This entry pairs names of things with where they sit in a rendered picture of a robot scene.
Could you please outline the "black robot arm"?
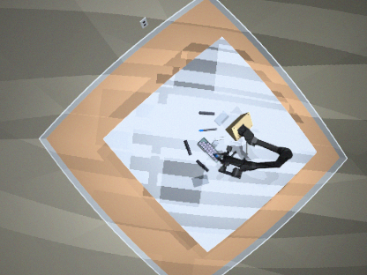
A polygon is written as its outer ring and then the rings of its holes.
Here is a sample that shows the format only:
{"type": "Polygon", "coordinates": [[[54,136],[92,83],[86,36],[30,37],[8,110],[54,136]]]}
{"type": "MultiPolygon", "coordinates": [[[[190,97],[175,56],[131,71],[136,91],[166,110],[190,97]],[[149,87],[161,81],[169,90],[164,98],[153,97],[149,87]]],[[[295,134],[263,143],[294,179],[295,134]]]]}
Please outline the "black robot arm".
{"type": "MultiPolygon", "coordinates": [[[[247,161],[245,157],[243,157],[243,160],[236,158],[235,167],[233,168],[233,171],[231,173],[231,177],[239,178],[241,179],[242,173],[246,171],[251,171],[259,168],[276,168],[281,167],[284,163],[286,163],[288,160],[292,159],[293,153],[291,150],[287,147],[277,146],[277,145],[271,145],[267,142],[264,142],[262,140],[259,140],[257,137],[254,137],[254,133],[246,127],[244,124],[242,124],[238,128],[238,133],[240,136],[244,137],[245,141],[249,144],[255,147],[255,145],[264,147],[266,149],[269,149],[270,151],[278,153],[280,156],[277,158],[276,161],[264,161],[264,162],[253,162],[253,161],[247,161]],[[240,168],[237,168],[240,167],[240,168]]],[[[222,156],[223,165],[228,166],[234,159],[231,156],[222,156]]]]}

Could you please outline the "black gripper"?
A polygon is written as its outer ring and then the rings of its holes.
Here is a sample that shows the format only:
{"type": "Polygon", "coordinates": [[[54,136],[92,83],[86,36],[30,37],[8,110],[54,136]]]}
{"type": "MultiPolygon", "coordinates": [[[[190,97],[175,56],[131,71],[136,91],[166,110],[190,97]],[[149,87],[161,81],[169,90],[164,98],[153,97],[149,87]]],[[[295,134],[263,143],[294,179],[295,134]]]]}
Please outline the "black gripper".
{"type": "MultiPolygon", "coordinates": [[[[232,146],[227,145],[226,151],[227,152],[224,152],[224,153],[216,153],[216,154],[221,155],[221,156],[223,156],[223,155],[227,156],[232,151],[232,146]]],[[[233,157],[233,158],[234,159],[232,159],[231,160],[232,162],[230,163],[231,165],[235,165],[235,162],[236,162],[236,157],[233,157]]],[[[222,166],[220,166],[220,170],[219,171],[224,172],[226,170],[226,166],[223,165],[223,162],[221,162],[222,161],[221,159],[219,159],[219,158],[216,158],[216,159],[222,164],[222,166]]]]}

